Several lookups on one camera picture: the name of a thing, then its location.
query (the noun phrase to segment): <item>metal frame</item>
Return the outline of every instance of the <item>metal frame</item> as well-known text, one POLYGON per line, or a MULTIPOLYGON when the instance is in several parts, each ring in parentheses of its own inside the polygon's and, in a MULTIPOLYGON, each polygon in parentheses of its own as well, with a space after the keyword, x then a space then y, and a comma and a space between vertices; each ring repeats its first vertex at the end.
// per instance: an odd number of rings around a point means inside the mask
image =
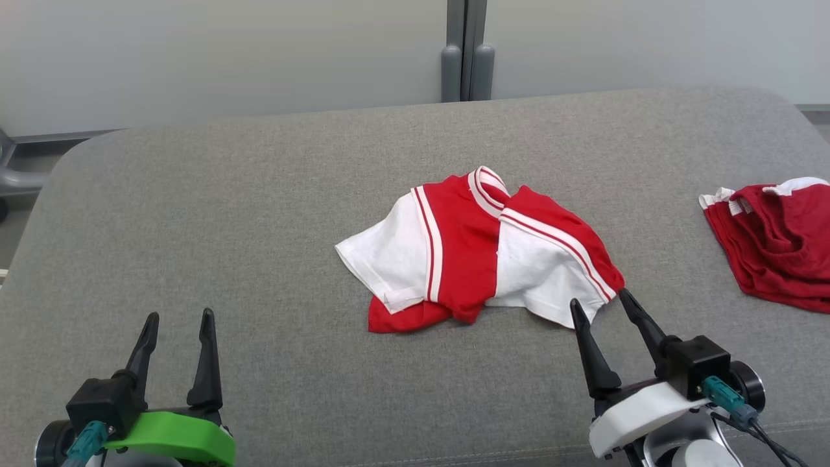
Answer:
POLYGON ((830 104, 796 104, 795 108, 802 112, 830 112, 830 104))
POLYGON ((464 63, 461 69, 461 100, 490 99, 495 50, 484 42, 487 0, 467 0, 464 27, 464 63))
POLYGON ((466 0, 447 0, 447 46, 441 50, 441 102, 461 101, 466 0))
POLYGON ((38 191, 46 183, 48 173, 42 172, 18 172, 8 168, 12 161, 17 143, 0 130, 0 189, 8 187, 16 189, 9 194, 27 194, 38 191))
POLYGON ((33 135, 11 138, 0 129, 0 196, 18 196, 36 194, 43 188, 48 172, 22 172, 11 170, 8 166, 19 145, 49 143, 54 141, 88 140, 94 136, 109 133, 112 130, 84 131, 79 133, 60 133, 54 135, 33 135))

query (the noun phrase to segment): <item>robotic arm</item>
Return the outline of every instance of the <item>robotic arm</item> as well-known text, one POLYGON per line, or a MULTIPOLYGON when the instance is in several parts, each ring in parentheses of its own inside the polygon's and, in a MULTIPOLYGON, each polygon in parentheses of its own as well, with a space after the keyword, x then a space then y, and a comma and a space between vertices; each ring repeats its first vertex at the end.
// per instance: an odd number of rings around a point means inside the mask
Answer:
POLYGON ((199 328, 202 350, 187 407, 149 410, 144 400, 159 314, 150 313, 127 361, 105 380, 90 378, 35 446, 35 467, 231 467, 236 443, 222 424, 222 382, 213 311, 199 328))
POLYGON ((791 465, 789 457, 806 467, 758 425, 766 396, 748 365, 732 361, 708 337, 667 336, 627 289, 619 296, 651 354, 655 377, 623 387, 593 339, 579 301, 571 301, 588 395, 594 399, 588 433, 594 455, 611 459, 622 452, 636 467, 743 467, 720 431, 720 420, 767 444, 784 465, 791 465))

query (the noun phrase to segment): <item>red stripe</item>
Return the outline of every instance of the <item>red stripe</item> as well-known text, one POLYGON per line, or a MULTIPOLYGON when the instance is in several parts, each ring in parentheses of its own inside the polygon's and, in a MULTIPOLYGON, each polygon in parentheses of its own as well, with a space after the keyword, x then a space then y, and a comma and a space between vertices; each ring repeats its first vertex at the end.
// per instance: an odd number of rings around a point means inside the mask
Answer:
POLYGON ((492 206, 492 207, 494 207, 494 208, 496 208, 500 211, 505 208, 504 205, 499 206, 498 204, 495 204, 495 202, 490 199, 490 195, 488 195, 487 192, 484 191, 484 188, 481 187, 481 181, 478 179, 477 176, 474 176, 473 178, 476 179, 476 189, 478 189, 479 194, 481 194, 481 197, 484 198, 484 200, 490 206, 492 206))
POLYGON ((589 268, 589 267, 588 267, 588 263, 587 263, 587 262, 585 262, 585 258, 583 258, 583 257, 582 257, 582 255, 581 255, 581 254, 579 254, 579 252, 578 252, 578 251, 576 251, 576 248, 572 247, 572 246, 571 246, 571 245, 569 245, 567 242, 563 241, 563 239, 558 238, 558 237, 555 237, 554 235, 551 235, 550 233, 543 232, 543 231, 541 231, 541 230, 537 229, 536 227, 533 227, 533 226, 530 226, 530 225, 528 225, 528 224, 525 224, 524 222, 522 222, 522 221, 520 221, 520 220, 518 220, 518 219, 516 219, 516 218, 510 217, 508 214, 501 213, 501 217, 503 217, 503 218, 508 218, 508 219, 512 220, 513 222, 515 222, 515 223, 517 223, 517 224, 524 225, 526 228, 528 228, 528 229, 530 229, 530 230, 533 230, 534 232, 538 232, 538 233, 540 233, 540 234, 544 235, 545 237, 552 238, 552 239, 556 240, 557 242, 559 242, 559 243, 563 244, 564 246, 568 247, 568 249, 569 249, 569 250, 571 250, 571 252, 573 252, 573 253, 577 256, 577 258, 579 258, 579 261, 582 261, 582 265, 585 267, 585 270, 586 270, 586 271, 588 271, 588 276, 591 278, 591 280, 593 280, 593 282, 594 282, 596 285, 598 285, 598 286, 599 286, 599 287, 598 287, 598 288, 599 288, 599 291, 603 293, 603 295, 605 296, 605 298, 607 298, 607 300, 608 300, 609 302, 611 301, 611 297, 609 297, 609 296, 608 296, 608 294, 605 292, 605 289, 603 288, 603 286, 602 286, 602 285, 599 283, 599 281, 598 281, 598 280, 597 280, 597 279, 596 279, 596 278, 595 278, 595 277, 591 274, 591 268, 589 268))
POLYGON ((493 177, 494 179, 499 180, 499 183, 501 184, 501 188, 504 188, 505 191, 507 191, 507 187, 505 187, 505 182, 498 175, 490 172, 487 169, 481 169, 481 171, 484 172, 485 174, 488 174, 490 177, 493 177))
POLYGON ((421 195, 418 194, 417 188, 413 190, 415 192, 415 199, 417 200, 418 206, 421 208, 421 216, 423 217, 423 224, 427 226, 427 235, 429 236, 429 264, 432 266, 429 268, 429 279, 427 280, 427 301, 429 301, 431 291, 432 291, 432 271, 435 270, 435 253, 433 250, 435 249, 434 245, 432 244, 432 231, 429 229, 429 222, 427 221, 427 211, 423 207, 423 202, 421 201, 421 195))

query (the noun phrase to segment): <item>gray floor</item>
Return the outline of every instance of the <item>gray floor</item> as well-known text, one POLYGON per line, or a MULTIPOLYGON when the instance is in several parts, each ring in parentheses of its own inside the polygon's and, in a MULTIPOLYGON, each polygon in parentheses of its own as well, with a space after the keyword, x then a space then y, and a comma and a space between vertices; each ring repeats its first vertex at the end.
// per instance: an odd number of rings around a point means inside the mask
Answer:
MULTIPOLYGON (((815 125, 818 133, 830 143, 830 112, 804 112, 804 115, 815 125)), ((75 144, 40 145, 36 150, 28 151, 17 157, 12 161, 11 166, 15 170, 50 170, 58 158, 75 144)), ((12 263, 17 244, 29 220, 35 196, 12 196, 7 200, 12 211, 0 224, 0 269, 8 269, 12 263)))

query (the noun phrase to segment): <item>gray cushion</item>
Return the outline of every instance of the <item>gray cushion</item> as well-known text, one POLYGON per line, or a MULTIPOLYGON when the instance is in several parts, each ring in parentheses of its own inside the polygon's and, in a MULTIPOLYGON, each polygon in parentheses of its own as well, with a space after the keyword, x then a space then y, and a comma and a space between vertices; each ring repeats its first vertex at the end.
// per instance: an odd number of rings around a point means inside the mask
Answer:
MULTIPOLYGON (((609 465, 590 454, 571 331, 493 308, 470 327, 366 332, 369 292, 334 244, 410 187, 482 164, 589 222, 667 332, 706 334, 760 373, 771 435, 815 465, 830 456, 830 317, 741 293, 697 203, 830 177, 830 146, 777 96, 692 88, 238 118, 77 146, 0 291, 0 464, 24 465, 81 382, 126 363, 149 312, 162 326, 147 399, 183 405, 212 307, 239 465, 609 465)), ((624 382, 650 376, 618 301, 594 334, 624 382)), ((778 462, 731 435, 747 465, 778 462)))

